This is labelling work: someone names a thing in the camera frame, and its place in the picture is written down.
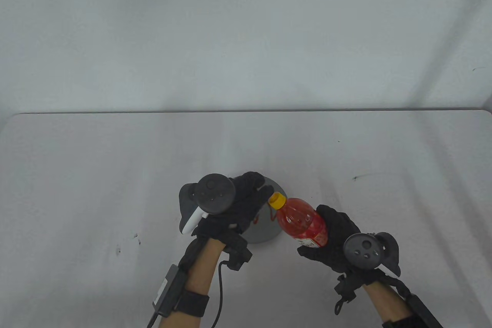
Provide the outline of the person's left hand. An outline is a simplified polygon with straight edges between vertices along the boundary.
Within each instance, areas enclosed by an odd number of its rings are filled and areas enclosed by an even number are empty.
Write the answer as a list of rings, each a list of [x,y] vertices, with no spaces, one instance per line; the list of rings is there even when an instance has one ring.
[[[272,185],[265,184],[265,177],[249,171],[234,178],[227,177],[227,189],[234,190],[230,206],[218,214],[209,213],[193,230],[193,236],[219,240],[226,244],[229,234],[242,235],[250,227],[260,209],[274,194]]]

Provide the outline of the person's right hand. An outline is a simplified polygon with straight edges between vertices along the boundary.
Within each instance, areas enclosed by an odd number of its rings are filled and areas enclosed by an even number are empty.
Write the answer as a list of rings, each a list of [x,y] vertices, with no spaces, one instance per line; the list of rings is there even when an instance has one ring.
[[[298,254],[306,259],[323,263],[336,273],[345,273],[347,276],[353,274],[364,285],[379,281],[384,276],[382,271],[355,268],[344,255],[344,242],[351,235],[360,233],[360,229],[348,215],[325,205],[319,205],[316,211],[327,226],[327,245],[320,248],[301,246],[297,249]]]

